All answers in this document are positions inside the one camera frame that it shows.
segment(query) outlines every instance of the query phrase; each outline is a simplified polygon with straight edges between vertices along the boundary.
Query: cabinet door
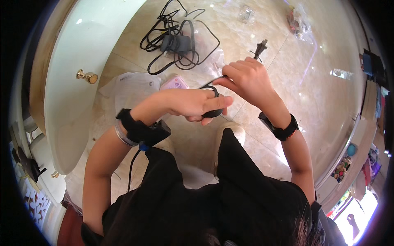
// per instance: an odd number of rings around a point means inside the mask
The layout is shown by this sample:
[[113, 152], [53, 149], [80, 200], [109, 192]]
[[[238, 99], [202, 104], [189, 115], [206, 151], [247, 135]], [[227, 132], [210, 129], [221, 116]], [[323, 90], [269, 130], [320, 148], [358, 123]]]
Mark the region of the cabinet door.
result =
[[85, 149], [98, 81], [76, 73], [101, 72], [119, 36], [145, 0], [78, 0], [52, 52], [45, 85], [44, 115], [54, 167], [70, 173]]

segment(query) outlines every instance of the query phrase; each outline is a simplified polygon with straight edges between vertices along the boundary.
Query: silver bangle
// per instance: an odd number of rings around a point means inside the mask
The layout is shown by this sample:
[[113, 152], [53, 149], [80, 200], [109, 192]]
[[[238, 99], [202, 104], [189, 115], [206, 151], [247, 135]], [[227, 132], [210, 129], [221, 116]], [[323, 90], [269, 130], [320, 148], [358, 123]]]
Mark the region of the silver bangle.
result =
[[128, 145], [128, 146], [131, 146], [131, 147], [137, 146], [137, 145], [138, 145], [137, 142], [131, 141], [131, 140], [123, 133], [123, 131], [121, 130], [121, 127], [120, 127], [120, 124], [121, 124], [121, 123], [122, 123], [122, 122], [121, 122], [120, 120], [118, 120], [118, 119], [115, 120], [115, 132], [116, 132], [116, 135], [118, 135], [118, 138], [119, 138], [120, 140], [122, 140], [122, 142], [124, 142], [124, 143], [125, 143], [126, 145]]

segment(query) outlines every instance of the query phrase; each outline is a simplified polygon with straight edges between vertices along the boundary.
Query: sneaker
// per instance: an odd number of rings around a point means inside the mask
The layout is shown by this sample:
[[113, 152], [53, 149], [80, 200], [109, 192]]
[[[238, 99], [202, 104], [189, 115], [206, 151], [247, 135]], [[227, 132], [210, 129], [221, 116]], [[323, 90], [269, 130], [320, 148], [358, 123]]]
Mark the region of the sneaker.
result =
[[226, 122], [221, 124], [217, 130], [216, 134], [216, 143], [215, 143], [215, 151], [214, 151], [214, 175], [216, 176], [216, 168], [217, 168], [217, 154], [219, 153], [220, 142], [223, 137], [223, 131], [226, 128], [230, 128], [234, 133], [234, 136], [237, 138], [238, 142], [243, 145], [245, 144], [246, 132], [243, 127], [235, 122]]

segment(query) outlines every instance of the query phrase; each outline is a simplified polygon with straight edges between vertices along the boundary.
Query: gold knob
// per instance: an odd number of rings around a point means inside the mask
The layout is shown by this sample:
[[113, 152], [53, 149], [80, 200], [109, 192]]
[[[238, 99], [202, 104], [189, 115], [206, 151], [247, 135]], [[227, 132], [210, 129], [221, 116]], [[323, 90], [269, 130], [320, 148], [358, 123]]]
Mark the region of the gold knob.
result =
[[97, 79], [99, 78], [97, 76], [97, 74], [94, 74], [92, 72], [87, 72], [84, 73], [84, 71], [82, 69], [78, 70], [78, 72], [76, 72], [76, 76], [77, 79], [84, 79], [86, 80], [89, 84], [94, 84], [97, 82]]

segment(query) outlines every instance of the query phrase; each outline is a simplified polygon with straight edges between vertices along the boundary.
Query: black watch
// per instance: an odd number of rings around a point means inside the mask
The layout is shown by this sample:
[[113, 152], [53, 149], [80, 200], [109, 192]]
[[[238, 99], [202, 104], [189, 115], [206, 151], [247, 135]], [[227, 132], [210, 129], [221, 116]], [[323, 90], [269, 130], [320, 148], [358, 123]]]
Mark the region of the black watch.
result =
[[299, 130], [294, 115], [290, 115], [292, 116], [292, 120], [290, 121], [290, 124], [288, 125], [288, 127], [286, 127], [286, 129], [274, 127], [263, 112], [259, 114], [258, 118], [261, 120], [261, 122], [264, 123], [264, 125], [266, 125], [266, 127], [268, 127], [268, 129], [274, 134], [277, 139], [279, 139], [280, 141], [286, 141], [286, 139], [293, 135], [296, 130]]
[[152, 147], [171, 135], [171, 129], [163, 120], [152, 126], [147, 126], [140, 120], [135, 121], [130, 115], [130, 110], [122, 109], [116, 119], [122, 122], [123, 127], [127, 130], [127, 138], [132, 142]]

